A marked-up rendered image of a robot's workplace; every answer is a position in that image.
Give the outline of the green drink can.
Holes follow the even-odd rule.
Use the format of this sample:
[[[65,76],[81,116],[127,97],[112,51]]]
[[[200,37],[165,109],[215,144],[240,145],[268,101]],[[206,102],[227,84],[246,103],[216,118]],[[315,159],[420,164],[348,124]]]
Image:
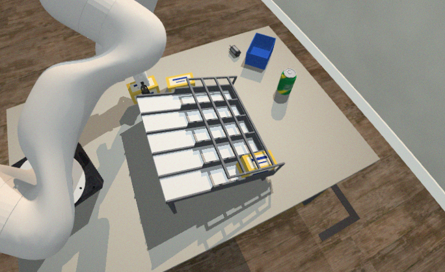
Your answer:
[[[296,72],[295,70],[291,68],[287,68],[282,72],[282,75],[280,77],[280,81],[278,83],[277,91],[281,95],[288,95],[294,85],[294,82],[296,80]]]

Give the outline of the blue open bin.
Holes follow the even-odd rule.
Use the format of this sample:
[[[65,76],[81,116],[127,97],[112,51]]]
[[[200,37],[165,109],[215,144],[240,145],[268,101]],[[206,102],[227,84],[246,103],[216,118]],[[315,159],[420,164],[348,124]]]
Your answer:
[[[273,52],[275,40],[276,38],[256,33],[247,50],[245,64],[264,70]]]

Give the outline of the yellow butter carton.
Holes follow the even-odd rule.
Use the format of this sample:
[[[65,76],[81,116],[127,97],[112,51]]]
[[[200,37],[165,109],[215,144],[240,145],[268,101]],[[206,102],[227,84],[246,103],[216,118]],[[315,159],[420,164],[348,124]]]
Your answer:
[[[188,87],[186,78],[193,77],[192,72],[187,74],[166,77],[169,92],[174,92],[175,87]],[[191,86],[195,86],[195,80],[190,81]]]
[[[273,161],[275,162],[275,164],[277,164],[277,162],[276,162],[275,158],[273,157],[271,151],[270,150],[268,150],[268,151],[269,151]],[[267,154],[265,153],[265,151],[254,153],[254,155],[256,156],[256,159],[258,160],[258,163],[260,164],[261,168],[268,167],[268,166],[272,165],[270,160],[269,160],[269,158],[267,157]],[[253,158],[252,158],[252,156],[251,156],[251,154],[242,156],[240,158],[240,160],[241,160],[241,162],[242,162],[246,172],[258,169],[256,164],[255,164],[255,162],[254,162],[254,160],[253,160]],[[237,166],[237,169],[238,169],[239,173],[243,173],[238,162],[237,162],[236,166]],[[274,168],[261,170],[261,171],[254,172],[254,173],[251,173],[251,174],[246,174],[246,175],[243,175],[241,177],[244,178],[244,177],[252,176],[252,175],[255,175],[255,174],[262,173],[262,172],[267,172],[267,171],[273,170]]]
[[[150,82],[150,86],[148,87],[150,94],[160,93],[159,86],[157,84],[157,81],[155,80],[154,75],[149,76],[148,80]],[[135,81],[132,83],[126,84],[126,86],[129,90],[129,94],[131,96],[131,99],[133,100],[133,103],[137,104],[136,97],[137,97],[137,95],[142,94],[141,89],[138,88]]]

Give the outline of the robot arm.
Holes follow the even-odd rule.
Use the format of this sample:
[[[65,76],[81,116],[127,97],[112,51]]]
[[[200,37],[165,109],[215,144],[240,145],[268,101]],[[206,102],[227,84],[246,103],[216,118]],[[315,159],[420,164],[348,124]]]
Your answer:
[[[109,87],[156,65],[167,43],[153,14],[157,0],[40,2],[57,21],[94,41],[96,55],[54,64],[40,75],[18,121],[27,161],[20,169],[0,165],[0,252],[26,260],[53,256],[70,237],[74,202],[85,188],[75,150],[98,100]]]

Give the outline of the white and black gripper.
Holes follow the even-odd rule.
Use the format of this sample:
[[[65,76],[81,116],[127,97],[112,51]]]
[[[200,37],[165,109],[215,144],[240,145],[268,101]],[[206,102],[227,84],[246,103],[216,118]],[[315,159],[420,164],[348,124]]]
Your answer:
[[[133,78],[134,78],[138,88],[141,89],[142,94],[150,94],[150,91],[148,89],[148,87],[150,86],[150,82],[148,80],[146,72],[143,72],[138,75],[134,75]],[[143,90],[142,90],[142,88],[143,88]]]

